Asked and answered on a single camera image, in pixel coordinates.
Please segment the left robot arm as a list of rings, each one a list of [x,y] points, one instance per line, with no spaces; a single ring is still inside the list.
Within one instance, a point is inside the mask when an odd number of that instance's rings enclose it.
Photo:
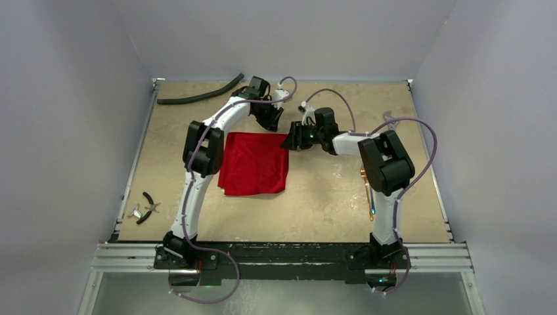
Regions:
[[[163,238],[164,251],[179,268],[192,266],[196,253],[200,210],[212,178],[222,166],[225,136],[249,116],[266,131],[275,132],[283,113],[282,104],[292,93],[279,82],[271,89],[268,81],[253,76],[247,86],[232,93],[223,107],[203,121],[192,121],[187,130],[182,160],[185,185],[181,206],[170,231]]]

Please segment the red cloth napkin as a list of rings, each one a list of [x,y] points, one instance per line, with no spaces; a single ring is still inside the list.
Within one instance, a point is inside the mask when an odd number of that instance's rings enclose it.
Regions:
[[[280,133],[231,132],[217,186],[226,196],[279,194],[286,188],[289,151]]]

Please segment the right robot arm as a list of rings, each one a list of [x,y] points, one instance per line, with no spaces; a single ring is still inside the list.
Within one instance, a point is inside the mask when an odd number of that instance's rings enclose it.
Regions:
[[[392,262],[395,252],[391,245],[402,244],[399,234],[399,210],[402,195],[415,176],[414,164],[397,133],[387,130],[377,134],[341,132],[332,108],[314,111],[314,124],[302,121],[291,123],[281,147],[287,150],[306,150],[319,144],[333,155],[361,158],[367,183],[375,191],[375,220],[371,239],[376,243],[369,249],[371,263],[384,267]]]

